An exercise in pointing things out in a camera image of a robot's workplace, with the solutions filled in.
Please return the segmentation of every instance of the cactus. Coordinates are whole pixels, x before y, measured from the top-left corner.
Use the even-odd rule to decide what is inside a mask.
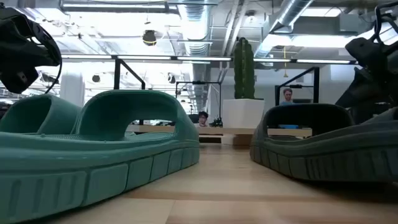
[[[254,99],[254,61],[251,45],[240,38],[234,51],[235,99]]]

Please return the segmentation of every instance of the teal slide sandal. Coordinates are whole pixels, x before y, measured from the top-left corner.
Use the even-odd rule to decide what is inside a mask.
[[[125,137],[136,119],[175,121],[175,131]],[[82,109],[76,134],[0,133],[0,223],[99,202],[198,161],[198,132],[174,97],[100,93]]]
[[[397,182],[398,121],[381,118],[353,125],[351,116],[339,106],[277,106],[266,113],[257,127],[250,156],[253,161],[296,179]],[[268,135],[268,128],[279,124],[309,126],[315,135],[308,139]]]
[[[70,134],[81,108],[59,97],[43,94],[14,103],[0,120],[0,132]]]

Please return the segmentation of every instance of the wooden floor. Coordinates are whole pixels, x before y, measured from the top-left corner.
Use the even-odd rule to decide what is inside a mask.
[[[249,151],[205,144],[200,163],[88,208],[38,223],[398,223],[398,186],[297,182]]]

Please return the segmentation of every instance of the white planter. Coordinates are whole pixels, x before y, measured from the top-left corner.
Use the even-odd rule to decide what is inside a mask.
[[[264,100],[224,100],[224,128],[256,128],[264,114]]]

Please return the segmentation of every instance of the black metal frame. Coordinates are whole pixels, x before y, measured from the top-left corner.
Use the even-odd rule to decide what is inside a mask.
[[[291,83],[292,81],[303,77],[304,75],[310,73],[313,71],[313,86],[303,86],[303,85],[288,85],[289,83]],[[282,87],[313,87],[313,102],[314,103],[319,103],[319,73],[320,73],[320,69],[319,67],[312,67],[306,71],[304,71],[303,73],[296,75],[295,77],[291,78],[289,81],[281,84],[281,85],[276,85],[275,86],[275,106],[279,106],[279,98],[280,98],[280,89]]]
[[[142,80],[142,78],[137,75],[135,71],[133,71],[130,66],[124,62],[122,59],[116,59],[114,61],[114,83],[113,83],[113,89],[118,90],[120,89],[120,66],[123,65],[124,68],[127,69],[138,81],[141,82],[141,90],[145,90],[145,82]],[[144,121],[139,120],[139,125],[143,125]]]
[[[178,95],[178,84],[180,83],[187,83],[187,84],[192,84],[192,85],[206,85],[206,84],[218,84],[218,86],[220,87],[219,91],[219,98],[220,101],[218,103],[218,112],[219,112],[219,116],[221,117],[221,82],[202,82],[202,81],[193,81],[193,82],[175,82],[175,98],[177,99]]]

